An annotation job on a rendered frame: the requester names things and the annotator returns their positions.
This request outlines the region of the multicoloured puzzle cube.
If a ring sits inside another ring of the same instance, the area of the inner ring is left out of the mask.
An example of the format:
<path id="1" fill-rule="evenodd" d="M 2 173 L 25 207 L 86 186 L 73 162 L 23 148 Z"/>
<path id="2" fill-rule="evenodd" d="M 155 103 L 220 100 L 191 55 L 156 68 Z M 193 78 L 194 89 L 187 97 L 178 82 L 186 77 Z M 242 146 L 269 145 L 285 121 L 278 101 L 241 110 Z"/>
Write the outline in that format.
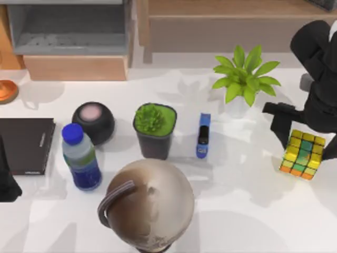
<path id="1" fill-rule="evenodd" d="M 325 138 L 292 130 L 279 170 L 305 180 L 312 180 L 322 162 Z"/>

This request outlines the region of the pale grey rounded box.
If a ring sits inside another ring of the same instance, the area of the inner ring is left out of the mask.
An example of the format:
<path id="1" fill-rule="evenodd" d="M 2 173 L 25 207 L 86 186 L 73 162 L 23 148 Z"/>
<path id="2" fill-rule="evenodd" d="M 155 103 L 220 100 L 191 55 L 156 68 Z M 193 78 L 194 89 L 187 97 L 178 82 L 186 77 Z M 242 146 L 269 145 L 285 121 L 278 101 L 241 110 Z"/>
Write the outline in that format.
<path id="1" fill-rule="evenodd" d="M 300 79 L 300 89 L 305 92 L 309 92 L 311 89 L 311 84 L 314 82 L 314 79 L 308 74 L 305 73 L 301 76 Z"/>

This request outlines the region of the white pot with leafy plant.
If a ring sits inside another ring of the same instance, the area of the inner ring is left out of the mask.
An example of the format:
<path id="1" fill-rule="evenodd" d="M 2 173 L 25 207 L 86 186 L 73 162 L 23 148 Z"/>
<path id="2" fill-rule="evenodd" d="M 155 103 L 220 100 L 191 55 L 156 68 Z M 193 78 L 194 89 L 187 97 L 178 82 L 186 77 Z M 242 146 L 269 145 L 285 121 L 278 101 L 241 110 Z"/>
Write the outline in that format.
<path id="1" fill-rule="evenodd" d="M 217 55 L 219 62 L 214 73 L 223 76 L 213 84 L 212 90 L 224 90 L 224 111 L 234 119 L 244 117 L 253 106 L 259 93 L 275 97 L 274 86 L 281 83 L 268 74 L 280 65 L 280 61 L 262 59 L 262 46 L 253 47 L 248 54 L 237 45 L 231 59 Z"/>

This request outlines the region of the dark grey box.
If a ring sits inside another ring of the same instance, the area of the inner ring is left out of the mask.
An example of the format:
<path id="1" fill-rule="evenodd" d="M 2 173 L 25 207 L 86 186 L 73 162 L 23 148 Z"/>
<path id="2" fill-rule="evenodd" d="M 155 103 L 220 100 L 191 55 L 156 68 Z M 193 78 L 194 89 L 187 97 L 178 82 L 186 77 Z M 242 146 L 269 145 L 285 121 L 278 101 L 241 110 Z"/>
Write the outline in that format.
<path id="1" fill-rule="evenodd" d="M 305 0 L 327 12 L 337 9 L 337 0 Z"/>

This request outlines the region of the wooden open shelf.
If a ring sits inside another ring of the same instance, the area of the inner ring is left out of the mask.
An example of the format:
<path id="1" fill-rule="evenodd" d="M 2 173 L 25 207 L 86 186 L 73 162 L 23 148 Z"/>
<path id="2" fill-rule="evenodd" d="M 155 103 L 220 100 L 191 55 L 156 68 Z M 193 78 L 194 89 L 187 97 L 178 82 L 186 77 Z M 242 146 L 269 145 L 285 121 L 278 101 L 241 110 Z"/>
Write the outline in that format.
<path id="1" fill-rule="evenodd" d="M 305 23 L 337 20 L 309 0 L 134 0 L 144 58 L 231 53 L 236 45 L 262 46 L 264 56 L 287 58 Z"/>

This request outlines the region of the black pot with green plant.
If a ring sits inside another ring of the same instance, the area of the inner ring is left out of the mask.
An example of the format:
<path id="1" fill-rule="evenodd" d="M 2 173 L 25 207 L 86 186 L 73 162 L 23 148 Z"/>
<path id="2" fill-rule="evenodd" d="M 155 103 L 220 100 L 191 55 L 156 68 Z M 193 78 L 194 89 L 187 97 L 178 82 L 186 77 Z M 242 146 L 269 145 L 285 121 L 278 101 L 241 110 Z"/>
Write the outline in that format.
<path id="1" fill-rule="evenodd" d="M 144 103 L 135 112 L 133 128 L 145 158 L 166 160 L 177 121 L 174 108 L 158 103 Z"/>

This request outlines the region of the beige globe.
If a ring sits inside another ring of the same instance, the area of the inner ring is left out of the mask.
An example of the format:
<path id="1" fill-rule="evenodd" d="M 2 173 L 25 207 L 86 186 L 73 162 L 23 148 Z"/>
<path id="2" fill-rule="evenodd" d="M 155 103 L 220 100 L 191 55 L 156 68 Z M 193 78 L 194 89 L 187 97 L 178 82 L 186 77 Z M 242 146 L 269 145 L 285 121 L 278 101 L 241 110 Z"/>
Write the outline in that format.
<path id="1" fill-rule="evenodd" d="M 192 186 L 179 168 L 140 159 L 115 174 L 97 216 L 140 253 L 164 253 L 186 232 L 194 206 Z"/>

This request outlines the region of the black round speaker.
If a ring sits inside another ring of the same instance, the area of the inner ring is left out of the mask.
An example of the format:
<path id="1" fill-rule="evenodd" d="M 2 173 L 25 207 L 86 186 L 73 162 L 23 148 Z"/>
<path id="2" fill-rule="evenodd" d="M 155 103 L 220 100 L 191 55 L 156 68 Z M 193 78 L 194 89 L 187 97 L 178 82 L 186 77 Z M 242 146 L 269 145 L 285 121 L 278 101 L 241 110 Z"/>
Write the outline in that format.
<path id="1" fill-rule="evenodd" d="M 94 101 L 80 105 L 72 115 L 72 123 L 79 124 L 95 146 L 107 142 L 115 128 L 115 119 L 110 109 Z"/>

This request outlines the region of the blue-capped water bottle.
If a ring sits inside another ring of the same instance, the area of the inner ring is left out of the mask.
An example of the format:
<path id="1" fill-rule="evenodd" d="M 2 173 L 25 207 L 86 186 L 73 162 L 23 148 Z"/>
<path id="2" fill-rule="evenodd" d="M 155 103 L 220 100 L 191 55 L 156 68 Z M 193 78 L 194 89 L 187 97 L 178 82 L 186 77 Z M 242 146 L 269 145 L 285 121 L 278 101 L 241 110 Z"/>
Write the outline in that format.
<path id="1" fill-rule="evenodd" d="M 95 147 L 78 123 L 62 128 L 62 152 L 75 186 L 83 191 L 97 188 L 102 181 Z"/>

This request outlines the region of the pale wooden drawer front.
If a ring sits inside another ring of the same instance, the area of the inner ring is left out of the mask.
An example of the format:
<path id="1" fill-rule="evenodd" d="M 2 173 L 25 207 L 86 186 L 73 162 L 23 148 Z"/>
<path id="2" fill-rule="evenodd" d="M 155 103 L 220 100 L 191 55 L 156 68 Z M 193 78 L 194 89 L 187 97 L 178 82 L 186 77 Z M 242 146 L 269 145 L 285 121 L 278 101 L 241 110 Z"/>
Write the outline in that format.
<path id="1" fill-rule="evenodd" d="M 125 81 L 128 56 L 24 55 L 34 81 Z"/>

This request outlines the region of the black book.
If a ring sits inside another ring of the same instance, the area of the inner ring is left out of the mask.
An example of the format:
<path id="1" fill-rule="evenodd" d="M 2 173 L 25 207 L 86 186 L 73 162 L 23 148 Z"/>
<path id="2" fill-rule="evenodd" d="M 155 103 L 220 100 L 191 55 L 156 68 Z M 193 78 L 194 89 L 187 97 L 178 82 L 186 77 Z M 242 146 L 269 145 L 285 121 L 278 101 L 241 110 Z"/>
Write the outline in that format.
<path id="1" fill-rule="evenodd" d="M 45 174 L 54 130 L 53 118 L 0 118 L 0 135 L 12 174 Z"/>

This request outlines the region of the orange round base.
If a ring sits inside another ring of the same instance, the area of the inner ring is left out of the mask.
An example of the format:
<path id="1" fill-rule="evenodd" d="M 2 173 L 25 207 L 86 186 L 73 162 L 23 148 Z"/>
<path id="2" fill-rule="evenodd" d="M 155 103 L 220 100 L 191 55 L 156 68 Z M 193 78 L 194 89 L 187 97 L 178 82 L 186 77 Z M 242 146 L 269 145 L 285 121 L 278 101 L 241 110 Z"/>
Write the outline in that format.
<path id="1" fill-rule="evenodd" d="M 8 104 L 18 96 L 19 88 L 11 80 L 0 80 L 0 104 Z"/>

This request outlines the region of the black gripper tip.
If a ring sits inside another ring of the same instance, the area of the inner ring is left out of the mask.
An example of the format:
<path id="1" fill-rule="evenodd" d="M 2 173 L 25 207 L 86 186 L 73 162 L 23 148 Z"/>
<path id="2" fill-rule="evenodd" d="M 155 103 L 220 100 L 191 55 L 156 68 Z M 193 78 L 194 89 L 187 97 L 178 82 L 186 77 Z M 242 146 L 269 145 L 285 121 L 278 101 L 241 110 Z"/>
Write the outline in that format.
<path id="1" fill-rule="evenodd" d="M 0 135 L 0 203 L 14 202 L 22 193 L 21 187 L 10 171 L 3 138 Z"/>

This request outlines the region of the wooden cupboard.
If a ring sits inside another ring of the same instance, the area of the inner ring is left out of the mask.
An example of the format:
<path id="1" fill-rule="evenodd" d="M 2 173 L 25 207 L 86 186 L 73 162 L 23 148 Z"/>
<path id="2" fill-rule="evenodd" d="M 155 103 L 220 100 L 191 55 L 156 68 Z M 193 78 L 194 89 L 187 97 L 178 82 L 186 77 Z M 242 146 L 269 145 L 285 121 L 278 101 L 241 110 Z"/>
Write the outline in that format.
<path id="1" fill-rule="evenodd" d="M 13 52 L 6 5 L 0 5 L 0 70 L 23 70 L 22 55 Z"/>

